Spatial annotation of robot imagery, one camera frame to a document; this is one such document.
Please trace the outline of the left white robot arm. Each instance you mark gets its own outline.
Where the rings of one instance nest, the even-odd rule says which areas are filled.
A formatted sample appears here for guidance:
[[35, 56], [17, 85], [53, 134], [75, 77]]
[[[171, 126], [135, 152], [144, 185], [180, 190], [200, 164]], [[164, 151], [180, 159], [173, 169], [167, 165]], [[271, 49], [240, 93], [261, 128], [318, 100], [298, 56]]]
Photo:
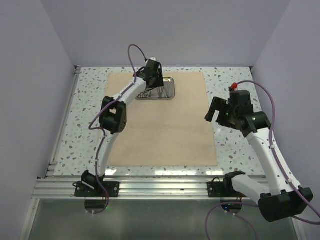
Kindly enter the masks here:
[[135, 70], [131, 81], [114, 96], [102, 100], [101, 110], [89, 124], [90, 130], [101, 130], [102, 137], [96, 149], [94, 174], [88, 170], [81, 176], [81, 182], [92, 196], [107, 194], [103, 179], [111, 149], [127, 125], [127, 107], [145, 90], [164, 86], [162, 64], [152, 57], [145, 66]]

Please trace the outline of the steel tweezers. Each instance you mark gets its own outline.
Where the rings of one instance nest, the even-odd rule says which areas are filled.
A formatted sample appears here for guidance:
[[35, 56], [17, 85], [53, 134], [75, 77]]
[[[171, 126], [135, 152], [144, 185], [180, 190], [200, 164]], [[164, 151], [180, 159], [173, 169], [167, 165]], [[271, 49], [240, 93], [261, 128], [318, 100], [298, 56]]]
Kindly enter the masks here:
[[158, 98], [162, 99], [163, 98], [164, 88], [163, 87], [157, 87], [156, 89], [157, 89]]

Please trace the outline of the beige cloth wrap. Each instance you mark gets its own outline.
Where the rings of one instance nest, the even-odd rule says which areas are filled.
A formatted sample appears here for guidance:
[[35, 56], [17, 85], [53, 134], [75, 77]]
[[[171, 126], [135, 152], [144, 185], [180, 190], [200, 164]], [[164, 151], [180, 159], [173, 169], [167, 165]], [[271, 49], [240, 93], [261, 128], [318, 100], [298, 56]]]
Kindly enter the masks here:
[[112, 167], [203, 167], [218, 165], [214, 128], [202, 72], [168, 72], [175, 96], [133, 100], [127, 124], [106, 164]]

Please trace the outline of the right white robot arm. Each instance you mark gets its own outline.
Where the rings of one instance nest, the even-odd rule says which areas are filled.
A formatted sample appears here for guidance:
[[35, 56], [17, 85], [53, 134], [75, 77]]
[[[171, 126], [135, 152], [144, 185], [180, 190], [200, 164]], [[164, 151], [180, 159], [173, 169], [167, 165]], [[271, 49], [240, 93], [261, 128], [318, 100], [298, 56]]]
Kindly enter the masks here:
[[268, 185], [258, 183], [239, 170], [225, 174], [223, 181], [208, 182], [208, 196], [212, 197], [213, 191], [228, 197], [244, 195], [258, 205], [268, 222], [302, 214], [314, 197], [312, 190], [302, 187], [286, 164], [276, 141], [269, 138], [271, 122], [263, 111], [254, 111], [250, 92], [231, 91], [229, 99], [214, 97], [205, 120], [211, 122], [215, 112], [218, 112], [216, 122], [220, 126], [241, 131], [252, 146]]

